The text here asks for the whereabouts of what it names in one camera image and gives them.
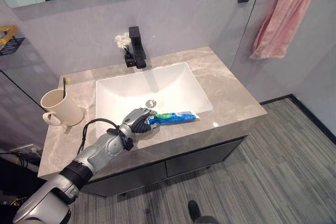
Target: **electrical outlet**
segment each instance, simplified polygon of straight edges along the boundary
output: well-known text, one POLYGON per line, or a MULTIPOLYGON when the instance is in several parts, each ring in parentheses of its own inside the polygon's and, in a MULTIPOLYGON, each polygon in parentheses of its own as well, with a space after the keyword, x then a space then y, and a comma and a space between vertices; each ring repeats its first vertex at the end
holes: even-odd
POLYGON ((29 154, 29 153, 36 153, 37 151, 40 151, 40 150, 41 148, 35 144, 27 144, 27 145, 23 145, 15 149, 11 149, 10 152, 29 154))

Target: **striped carpet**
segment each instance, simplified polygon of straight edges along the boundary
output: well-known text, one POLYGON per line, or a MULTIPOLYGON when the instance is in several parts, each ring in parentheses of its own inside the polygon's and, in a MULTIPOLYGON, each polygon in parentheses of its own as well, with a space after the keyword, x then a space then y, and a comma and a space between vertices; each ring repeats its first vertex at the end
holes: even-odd
POLYGON ((335 145, 289 99, 263 107, 225 162, 125 196, 80 194, 69 223, 191 223, 191 199, 222 223, 336 223, 335 145))

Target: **ceramic cup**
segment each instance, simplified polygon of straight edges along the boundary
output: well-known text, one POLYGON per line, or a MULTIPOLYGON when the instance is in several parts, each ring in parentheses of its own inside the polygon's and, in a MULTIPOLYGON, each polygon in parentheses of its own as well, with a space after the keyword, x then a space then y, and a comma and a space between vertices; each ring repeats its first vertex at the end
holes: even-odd
POLYGON ((43 114, 43 120, 53 126, 73 126, 83 118, 83 112, 74 100, 66 93, 63 99, 63 89, 54 89, 46 93, 41 99, 41 106, 49 111, 43 114), (59 123, 51 120, 55 116, 59 123))

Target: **gray countertop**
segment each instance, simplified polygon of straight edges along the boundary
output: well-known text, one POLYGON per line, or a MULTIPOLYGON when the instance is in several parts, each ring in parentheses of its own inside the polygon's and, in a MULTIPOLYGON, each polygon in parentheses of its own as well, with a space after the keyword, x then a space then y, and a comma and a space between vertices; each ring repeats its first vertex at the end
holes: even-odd
MULTIPOLYGON (((92 179, 246 135, 259 117, 266 114, 209 47, 150 58, 146 62, 148 67, 144 70, 186 62, 211 101, 213 109, 198 114, 199 121, 162 126, 154 132, 134 136, 134 148, 115 157, 92 179)), ((67 92, 84 110, 85 117, 73 127, 49 126, 39 177, 49 179, 76 156, 83 126, 96 117, 96 81, 144 70, 127 68, 125 64, 121 64, 65 75, 70 78, 67 92)), ((96 140, 93 125, 88 128, 86 146, 96 140)))

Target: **black shoe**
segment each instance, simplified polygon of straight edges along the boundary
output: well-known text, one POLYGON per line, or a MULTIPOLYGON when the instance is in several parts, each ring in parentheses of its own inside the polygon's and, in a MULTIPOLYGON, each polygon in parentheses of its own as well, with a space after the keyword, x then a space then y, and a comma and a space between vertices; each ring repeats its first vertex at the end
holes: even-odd
POLYGON ((189 214, 193 222, 196 221, 201 216, 201 212, 198 208, 198 205, 195 201, 191 200, 188 203, 189 214))

